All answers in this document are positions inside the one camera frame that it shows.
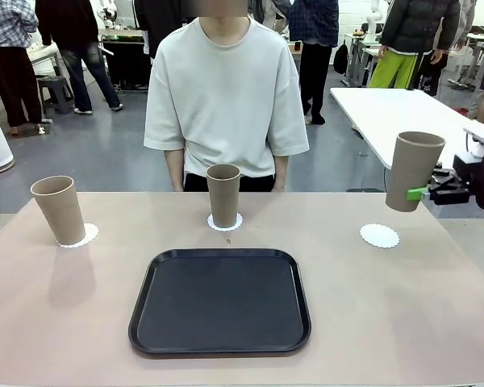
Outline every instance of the paper doily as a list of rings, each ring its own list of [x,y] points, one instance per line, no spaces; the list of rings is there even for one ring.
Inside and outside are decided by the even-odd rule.
[[[242,215],[237,214],[236,215],[236,223],[233,227],[220,228],[220,227],[217,227],[215,224],[213,224],[213,215],[210,215],[208,217],[208,226],[210,226],[211,228],[213,228],[214,230],[217,230],[217,231],[233,231],[233,230],[236,230],[237,228],[239,228],[242,225],[242,222],[243,222]]]
[[[86,231],[86,236],[81,242],[77,242],[75,244],[68,244],[68,245],[60,244],[59,242],[57,242],[57,244],[59,244],[62,248],[79,248],[80,246],[84,246],[85,244],[88,244],[89,242],[97,238],[97,235],[98,235],[97,226],[91,223],[84,223],[84,229]]]
[[[394,248],[400,243],[400,237],[395,230],[376,223],[363,226],[361,237],[377,248]]]

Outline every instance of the brown paper cup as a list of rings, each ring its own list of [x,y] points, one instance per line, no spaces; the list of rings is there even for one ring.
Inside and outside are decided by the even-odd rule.
[[[402,212],[418,208],[419,202],[407,200],[407,191],[427,185],[445,144],[438,135],[420,131],[406,131],[398,135],[392,182],[386,196],[386,204],[390,208]]]
[[[217,164],[207,170],[213,223],[233,227],[239,205],[240,170],[231,164]]]
[[[59,244],[69,246],[84,239],[81,207],[71,177],[47,177],[34,183],[31,193]]]

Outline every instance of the chair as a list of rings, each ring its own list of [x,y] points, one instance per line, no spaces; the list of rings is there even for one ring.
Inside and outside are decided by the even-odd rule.
[[[43,112],[54,109],[57,113],[68,114],[73,111],[73,94],[65,77],[50,76],[38,79]],[[49,99],[44,98],[44,89],[48,90]]]

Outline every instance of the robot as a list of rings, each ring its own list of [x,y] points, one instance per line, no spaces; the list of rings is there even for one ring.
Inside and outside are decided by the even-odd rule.
[[[466,141],[471,137],[472,146],[466,152],[457,153],[453,159],[453,169],[436,166],[432,179],[423,195],[438,206],[469,202],[471,196],[484,210],[484,125],[475,121],[466,128]]]
[[[115,21],[118,16],[115,0],[101,0],[102,8],[97,11],[97,15],[104,21],[106,28],[115,28]]]
[[[376,43],[377,21],[382,20],[382,12],[380,11],[380,0],[371,0],[372,14],[366,16],[368,21],[368,31],[364,37],[364,44]]]

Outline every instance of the lime green pants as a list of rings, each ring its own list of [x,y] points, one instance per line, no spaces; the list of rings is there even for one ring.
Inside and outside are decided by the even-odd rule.
[[[369,87],[375,89],[388,89],[397,75],[394,83],[395,89],[406,89],[411,83],[412,73],[417,55],[402,55],[387,50],[384,58],[378,61],[377,68],[369,83]]]

